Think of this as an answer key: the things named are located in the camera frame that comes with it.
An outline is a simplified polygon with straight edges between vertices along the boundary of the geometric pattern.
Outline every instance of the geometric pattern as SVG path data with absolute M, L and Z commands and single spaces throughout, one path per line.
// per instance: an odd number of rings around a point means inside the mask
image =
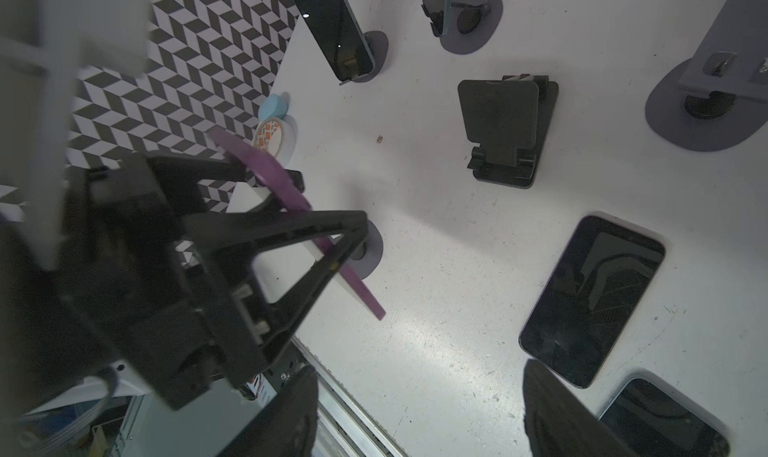
M 293 1 L 150 1 L 144 75 L 80 70 L 67 164 L 117 168 L 131 152 L 155 150 L 221 159 L 204 135 L 212 126 L 253 137 L 296 24 Z M 226 209 L 233 182 L 200 185 L 209 210 Z M 0 212 L 19 221 L 23 208 L 12 183 L 0 182 Z

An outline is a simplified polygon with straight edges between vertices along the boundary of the wire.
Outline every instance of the wire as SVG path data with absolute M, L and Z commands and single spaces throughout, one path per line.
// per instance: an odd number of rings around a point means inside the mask
M 30 450 L 35 457 L 43 457 L 47 453 L 61 447 L 80 435 L 84 430 L 91 426 L 91 423 L 96 420 L 107 407 L 107 404 L 109 404 L 109 401 L 114 395 L 114 391 L 118 388 L 118 373 L 111 367 L 104 367 L 102 370 L 99 370 L 95 376 L 107 384 L 107 395 L 102 397 L 96 405 L 77 417 L 62 430 L 54 433 L 46 440 L 37 443 L 32 447 Z

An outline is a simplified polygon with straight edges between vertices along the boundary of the light blue round object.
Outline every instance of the light blue round object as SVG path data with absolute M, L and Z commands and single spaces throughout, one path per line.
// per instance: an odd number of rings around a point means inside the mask
M 267 97 L 264 104 L 259 107 L 259 120 L 264 122 L 270 117 L 283 118 L 286 112 L 288 112 L 286 102 L 277 94 L 273 94 Z

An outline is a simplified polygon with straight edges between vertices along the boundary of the tabletop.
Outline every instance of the tabletop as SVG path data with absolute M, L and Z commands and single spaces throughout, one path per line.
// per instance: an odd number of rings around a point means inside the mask
M 594 383 L 571 392 L 598 413 L 645 370 L 714 415 L 732 455 L 765 454 L 768 129 L 695 153 L 644 119 L 725 0 L 503 1 L 490 42 L 456 56 L 421 0 L 349 0 L 389 55 L 341 87 L 296 24 L 273 87 L 296 127 L 288 167 L 315 209 L 361 209 L 379 228 L 365 282 L 388 312 L 377 321 L 332 283 L 298 337 L 409 455 L 529 455 L 518 335 L 577 223 L 602 212 L 667 255 Z M 528 190 L 473 178 L 456 90 L 519 73 L 560 85 Z M 300 260 L 260 279 L 284 289 Z

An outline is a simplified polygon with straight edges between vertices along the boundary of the purple strip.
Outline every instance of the purple strip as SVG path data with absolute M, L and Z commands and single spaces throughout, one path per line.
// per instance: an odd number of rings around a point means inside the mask
M 225 151 L 240 159 L 256 177 L 283 202 L 288 211 L 311 211 L 310 202 L 304 198 L 299 189 L 293 185 L 288 173 L 282 165 L 267 152 L 248 145 L 240 138 L 231 135 L 223 128 L 213 127 L 208 132 L 208 137 Z M 323 252 L 328 253 L 333 247 L 333 242 L 328 237 L 318 237 L 312 242 Z M 373 312 L 377 319 L 381 320 L 386 311 L 368 287 L 357 277 L 354 270 L 348 265 L 342 265 L 339 270 L 341 277 L 346 280 L 352 290 L 360 297 L 360 300 Z

